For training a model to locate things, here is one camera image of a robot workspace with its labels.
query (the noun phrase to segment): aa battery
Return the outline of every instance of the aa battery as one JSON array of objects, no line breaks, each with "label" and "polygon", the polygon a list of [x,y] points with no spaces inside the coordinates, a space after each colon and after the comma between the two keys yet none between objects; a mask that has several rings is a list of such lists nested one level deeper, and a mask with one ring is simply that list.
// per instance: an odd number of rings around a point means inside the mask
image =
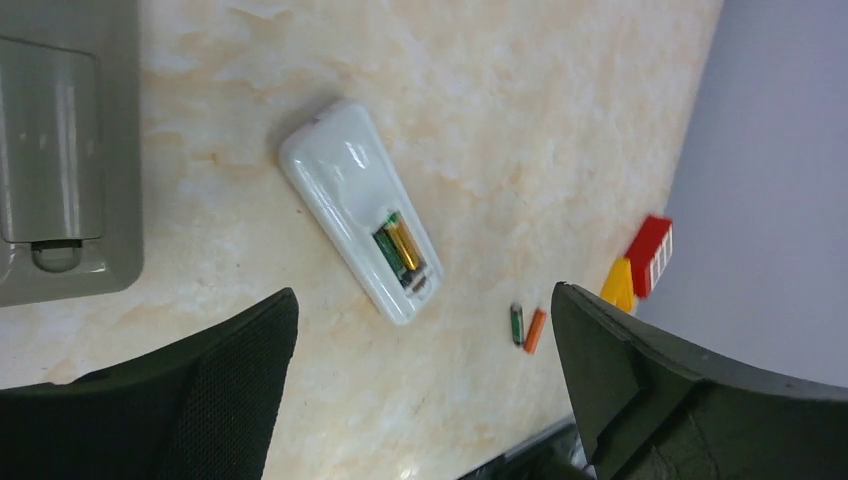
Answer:
[{"label": "aa battery", "polygon": [[388,220],[383,225],[383,230],[388,233],[407,270],[411,272],[418,270],[421,265],[421,257],[400,214],[395,212],[389,215]]},{"label": "aa battery", "polygon": [[512,343],[521,347],[524,345],[524,311],[521,305],[513,303],[509,307],[509,316],[512,323]]},{"label": "aa battery", "polygon": [[374,232],[374,241],[377,242],[377,246],[380,248],[380,252],[382,252],[383,256],[386,257],[386,262],[388,262],[389,267],[391,267],[398,281],[400,281],[401,285],[406,288],[409,285],[411,280],[411,276],[409,275],[409,271],[403,264],[403,260],[401,260],[400,255],[398,255],[397,250],[389,238],[388,233],[384,229],[377,230]]}]

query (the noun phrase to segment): battery compartment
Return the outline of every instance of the battery compartment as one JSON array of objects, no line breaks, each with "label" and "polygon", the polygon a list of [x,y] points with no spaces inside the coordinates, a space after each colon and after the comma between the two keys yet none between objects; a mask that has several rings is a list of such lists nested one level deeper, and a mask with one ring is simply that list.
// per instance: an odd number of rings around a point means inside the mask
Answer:
[{"label": "battery compartment", "polygon": [[427,262],[400,212],[389,213],[372,237],[407,296],[426,289]]}]

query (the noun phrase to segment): marble table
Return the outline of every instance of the marble table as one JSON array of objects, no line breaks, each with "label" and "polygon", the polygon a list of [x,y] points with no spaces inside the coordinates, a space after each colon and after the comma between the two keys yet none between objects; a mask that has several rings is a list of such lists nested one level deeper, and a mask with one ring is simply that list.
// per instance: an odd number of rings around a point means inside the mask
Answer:
[{"label": "marble table", "polygon": [[[290,286],[300,334],[267,478],[449,479],[568,415],[549,325],[663,210],[719,0],[141,0],[146,265],[0,310],[0,388],[68,382]],[[382,318],[276,163],[317,108],[371,109],[446,271]]]}]

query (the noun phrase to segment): green battery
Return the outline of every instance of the green battery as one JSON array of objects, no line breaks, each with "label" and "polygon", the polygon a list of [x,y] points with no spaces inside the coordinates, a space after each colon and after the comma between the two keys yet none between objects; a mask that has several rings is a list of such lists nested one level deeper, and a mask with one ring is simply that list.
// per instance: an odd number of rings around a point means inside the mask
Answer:
[{"label": "green battery", "polygon": [[388,262],[389,267],[391,267],[401,286],[406,288],[412,279],[410,278],[406,267],[403,266],[403,260],[400,259],[392,240],[389,238],[389,235],[381,228],[374,232],[373,236],[374,241],[377,242],[377,246],[380,247],[380,252],[383,253],[383,256],[386,258],[386,262]]},{"label": "green battery", "polygon": [[520,347],[524,345],[524,311],[521,305],[513,303],[509,307],[509,317],[512,323],[512,343]]}]

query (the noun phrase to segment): gray wall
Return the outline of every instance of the gray wall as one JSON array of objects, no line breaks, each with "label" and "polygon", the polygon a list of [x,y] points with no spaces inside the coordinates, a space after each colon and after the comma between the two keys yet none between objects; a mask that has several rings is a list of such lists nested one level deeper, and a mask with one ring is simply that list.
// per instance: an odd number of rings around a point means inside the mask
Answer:
[{"label": "gray wall", "polygon": [[848,1],[727,0],[637,316],[848,386]]}]

